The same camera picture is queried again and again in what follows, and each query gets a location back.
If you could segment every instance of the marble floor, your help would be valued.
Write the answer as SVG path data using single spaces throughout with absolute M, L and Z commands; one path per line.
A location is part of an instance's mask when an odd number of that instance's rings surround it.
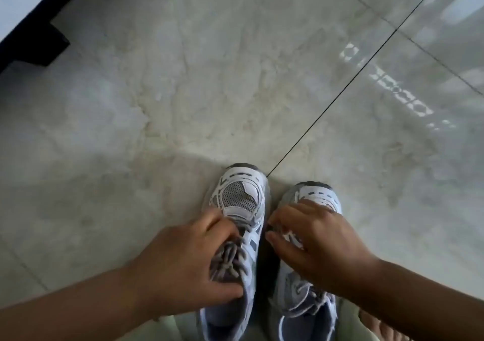
M 72 45 L 0 75 L 0 306 L 122 265 L 235 162 L 275 199 L 331 184 L 378 255 L 484 297 L 483 7 L 72 1 Z

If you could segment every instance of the sneaker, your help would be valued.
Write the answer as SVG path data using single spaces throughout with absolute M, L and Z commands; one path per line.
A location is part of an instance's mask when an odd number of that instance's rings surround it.
M 306 198 L 341 213 L 333 189 L 320 182 L 303 182 L 287 191 L 279 207 Z M 284 238 L 297 247 L 296 235 Z M 274 294 L 269 299 L 269 336 L 273 341 L 329 341 L 336 324 L 336 297 L 316 289 L 281 260 Z
M 204 206 L 219 207 L 239 228 L 241 238 L 225 242 L 210 265 L 210 277 L 238 282 L 244 296 L 197 313 L 198 332 L 205 341 L 237 341 L 244 333 L 256 293 L 256 262 L 264 218 L 270 209 L 267 177 L 255 166 L 227 168 L 205 197 Z

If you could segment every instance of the forearm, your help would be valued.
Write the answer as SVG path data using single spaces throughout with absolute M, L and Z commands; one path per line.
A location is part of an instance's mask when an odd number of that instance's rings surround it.
M 0 310 L 9 340 L 111 340 L 147 321 L 124 270 L 113 270 Z
M 415 340 L 482 340 L 484 302 L 378 261 L 355 304 Z

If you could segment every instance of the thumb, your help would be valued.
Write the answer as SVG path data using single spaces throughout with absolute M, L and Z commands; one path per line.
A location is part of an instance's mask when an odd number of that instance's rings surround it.
M 244 295 L 242 285 L 234 282 L 215 282 L 210 281 L 206 293 L 209 306 L 226 304 L 233 299 Z
M 274 252 L 300 275 L 307 274 L 311 269 L 308 254 L 285 240 L 281 234 L 266 232 L 266 240 L 273 247 Z

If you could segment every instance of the right hand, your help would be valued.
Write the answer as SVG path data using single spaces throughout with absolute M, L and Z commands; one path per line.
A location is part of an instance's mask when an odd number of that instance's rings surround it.
M 379 263 L 342 215 L 313 201 L 278 208 L 269 224 L 282 233 L 293 232 L 304 247 L 267 232 L 276 254 L 303 278 L 335 295 L 350 298 L 361 291 Z

